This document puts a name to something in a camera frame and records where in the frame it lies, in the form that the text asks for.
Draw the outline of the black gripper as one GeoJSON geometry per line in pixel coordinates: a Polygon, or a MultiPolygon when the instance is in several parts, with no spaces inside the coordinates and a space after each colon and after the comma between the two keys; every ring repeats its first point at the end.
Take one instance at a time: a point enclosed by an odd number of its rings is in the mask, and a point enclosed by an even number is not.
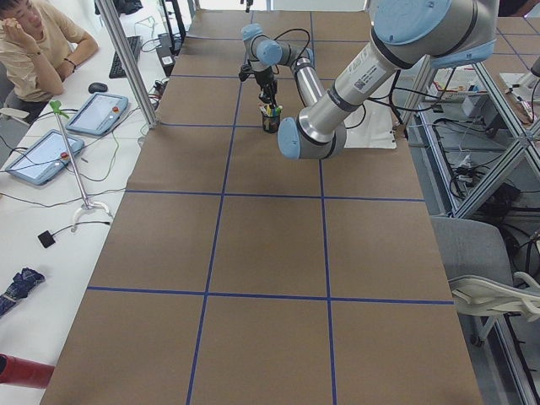
{"type": "Polygon", "coordinates": [[[257,84],[260,86],[258,99],[264,104],[267,104],[267,91],[270,93],[272,105],[277,105],[277,79],[274,77],[273,69],[267,67],[262,71],[255,71],[254,77],[257,84]]]}

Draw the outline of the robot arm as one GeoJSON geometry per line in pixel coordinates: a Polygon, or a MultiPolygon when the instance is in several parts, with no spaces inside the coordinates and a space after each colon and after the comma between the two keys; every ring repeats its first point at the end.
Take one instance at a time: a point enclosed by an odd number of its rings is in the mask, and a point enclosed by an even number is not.
{"type": "Polygon", "coordinates": [[[296,117],[278,127],[278,146],[289,159],[327,159],[347,140],[345,120],[396,71],[423,57],[432,68],[482,62],[494,51],[499,4],[496,1],[379,1],[370,41],[325,89],[306,46],[272,40],[259,24],[242,28],[247,62],[239,78],[253,75],[263,101],[274,105],[273,67],[290,68],[304,104],[296,117]]]}

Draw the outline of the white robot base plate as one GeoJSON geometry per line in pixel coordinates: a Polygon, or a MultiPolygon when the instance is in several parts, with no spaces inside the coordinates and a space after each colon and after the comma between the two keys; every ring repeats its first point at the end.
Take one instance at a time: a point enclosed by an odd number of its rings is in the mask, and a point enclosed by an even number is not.
{"type": "Polygon", "coordinates": [[[347,128],[346,149],[395,149],[391,110],[365,102],[344,121],[347,128]]]}

